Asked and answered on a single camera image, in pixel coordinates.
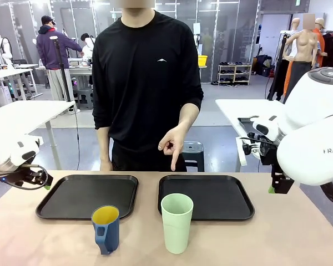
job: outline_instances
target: gray pants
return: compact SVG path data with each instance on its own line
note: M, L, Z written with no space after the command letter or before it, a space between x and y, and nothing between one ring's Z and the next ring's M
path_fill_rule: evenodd
M73 86L72 81L70 79L69 69L65 69L65 77L67 78L68 90L70 100L74 101L73 95ZM65 94L63 77L60 70L47 70L49 85L51 86L51 92L53 100L55 101L64 101L67 100L67 96Z

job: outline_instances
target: yellow bin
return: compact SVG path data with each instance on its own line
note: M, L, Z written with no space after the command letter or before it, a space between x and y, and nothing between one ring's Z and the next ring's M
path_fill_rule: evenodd
M207 55L199 55L199 67L205 67L207 61Z

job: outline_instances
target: beige hat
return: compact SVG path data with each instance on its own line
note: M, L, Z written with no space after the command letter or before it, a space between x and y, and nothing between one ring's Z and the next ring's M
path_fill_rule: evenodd
M321 25L323 27L323 29L325 29L325 27L324 27L324 19L323 18L316 19L316 24Z

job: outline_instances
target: black long-sleeve shirt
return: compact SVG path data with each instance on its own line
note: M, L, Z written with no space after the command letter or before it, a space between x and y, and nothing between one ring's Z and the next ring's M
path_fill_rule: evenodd
M158 148L187 103L203 99L190 28L158 12L144 27L119 19L96 38L93 51L95 128L129 151Z

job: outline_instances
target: tray rim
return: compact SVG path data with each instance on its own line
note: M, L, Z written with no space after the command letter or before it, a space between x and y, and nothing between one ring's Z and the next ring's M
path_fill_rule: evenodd
M243 198L245 199L245 202L250 210L250 215L247 216L246 218L242 218L242 219L191 219L192 221L215 221L215 222L244 222L244 221L248 221L249 219L253 218L254 214L255 214L255 208L253 203L251 202L247 192L244 189L244 186L242 184L242 182L235 178L234 176L229 176L229 175L167 175L162 177L162 179L159 180L159 187L158 187L158 204L157 204L157 209L159 211L160 214L162 214L162 208L160 206L161 202L162 202L162 198L161 198L161 192L163 191L162 189L162 184L167 181L167 180L177 180L177 179L210 179L210 178L231 178L231 180L233 180L237 186L240 188L240 192L243 195Z
M119 218L120 219L125 219L133 213L134 205L135 205L135 199L137 197L137 191L138 191L138 186L139 186L139 181L135 176L131 176L131 175L68 175L68 176L64 176L61 179L59 179L57 181L57 183L55 183L53 188L46 194L46 196L41 200L41 202L37 206L36 215L40 219L54 220L54 221L91 221L91 217L90 218L79 218L79 219L76 219L76 218L54 218L54 217L45 217L41 214L41 211L42 211L43 207L47 204L49 199L54 195L54 193L61 186L61 184L64 183L65 181L69 181L69 180L74 179L76 176L92 176L93 178L97 177L96 179L104 179L103 177L106 177L106 176L111 177L112 176L112 177L122 177L122 178L106 178L106 179L131 180L135 184L135 189L133 189L132 200L131 200L130 205L129 205L129 212L126 215L121 216Z

